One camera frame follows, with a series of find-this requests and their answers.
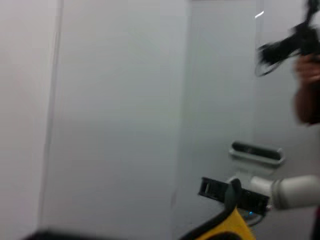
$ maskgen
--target hand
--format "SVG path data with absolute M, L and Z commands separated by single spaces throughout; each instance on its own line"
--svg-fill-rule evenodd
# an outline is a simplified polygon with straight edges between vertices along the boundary
M 312 55 L 300 56 L 295 65 L 301 85 L 320 82 L 320 63 L 312 61 Z

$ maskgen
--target yellow object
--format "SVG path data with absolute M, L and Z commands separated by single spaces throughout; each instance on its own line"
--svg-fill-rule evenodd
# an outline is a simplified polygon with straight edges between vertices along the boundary
M 232 214 L 225 221 L 198 237 L 196 240 L 208 240 L 222 233 L 233 233 L 243 240 L 256 240 L 246 222 L 239 214 L 237 208 L 234 209 Z

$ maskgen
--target person's hand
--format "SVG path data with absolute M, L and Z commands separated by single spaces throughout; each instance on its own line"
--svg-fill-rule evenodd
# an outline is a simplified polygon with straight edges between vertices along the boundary
M 300 56 L 295 71 L 302 86 L 320 82 L 320 63 L 312 61 L 312 55 Z

